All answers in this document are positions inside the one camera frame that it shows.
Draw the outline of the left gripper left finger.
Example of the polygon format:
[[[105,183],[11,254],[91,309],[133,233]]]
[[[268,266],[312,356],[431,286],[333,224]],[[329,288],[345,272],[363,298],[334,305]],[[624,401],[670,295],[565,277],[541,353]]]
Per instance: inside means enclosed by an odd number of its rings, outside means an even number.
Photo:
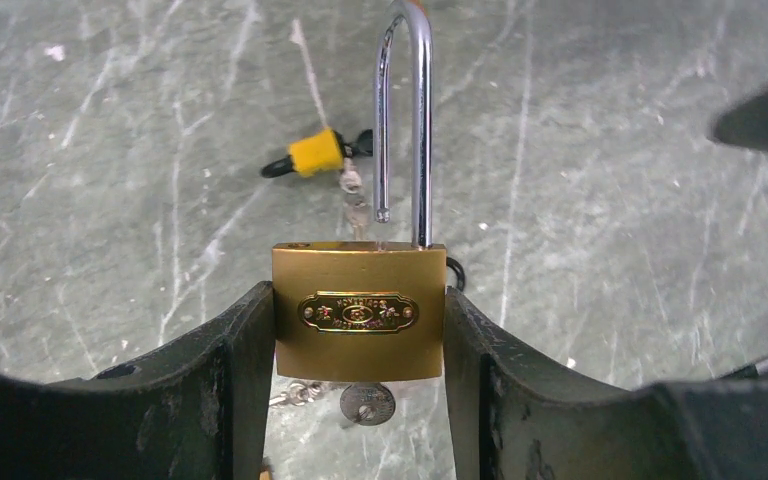
[[[273,290],[90,379],[0,374],[0,479],[255,479],[275,348]]]

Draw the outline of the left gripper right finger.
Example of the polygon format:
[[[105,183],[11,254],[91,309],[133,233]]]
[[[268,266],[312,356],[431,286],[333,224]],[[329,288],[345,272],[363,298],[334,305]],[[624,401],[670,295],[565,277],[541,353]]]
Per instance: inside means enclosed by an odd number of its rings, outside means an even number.
[[[625,390],[445,300],[444,370],[460,479],[768,479],[768,378]]]

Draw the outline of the long shackle brass padlock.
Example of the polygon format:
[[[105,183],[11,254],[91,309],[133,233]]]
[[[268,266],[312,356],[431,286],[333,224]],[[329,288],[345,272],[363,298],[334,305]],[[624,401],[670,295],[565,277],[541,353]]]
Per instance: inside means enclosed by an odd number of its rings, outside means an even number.
[[[374,77],[375,218],[390,218],[389,73],[405,25],[413,78],[412,236],[407,242],[283,243],[272,250],[280,375],[334,382],[435,378],[443,365],[446,250],[432,239],[432,29],[416,1],[388,8]]]

